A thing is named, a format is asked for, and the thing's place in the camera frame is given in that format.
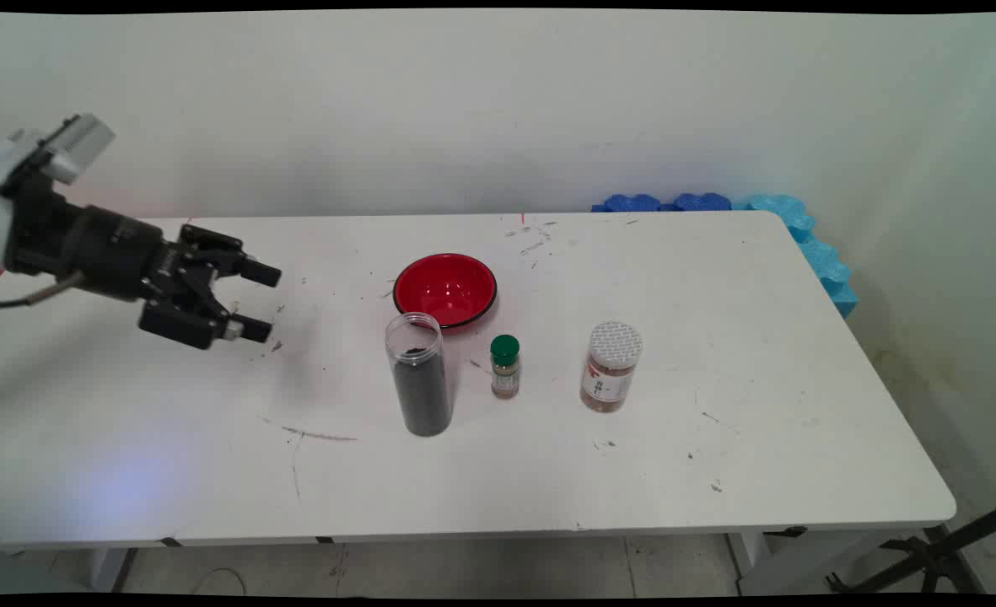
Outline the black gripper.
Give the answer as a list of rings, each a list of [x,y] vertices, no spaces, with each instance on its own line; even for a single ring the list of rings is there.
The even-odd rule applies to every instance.
[[[5,270],[55,279],[5,306],[35,306],[80,289],[121,301],[147,299],[138,327],[198,350],[211,349],[216,341],[267,342],[272,323],[225,308],[208,283],[193,287],[184,281],[185,261],[215,269],[218,277],[241,276],[276,287],[281,270],[247,254],[240,239],[186,223],[170,241],[154,224],[95,205],[73,205],[55,192],[54,183],[34,173],[4,186],[13,213]]]

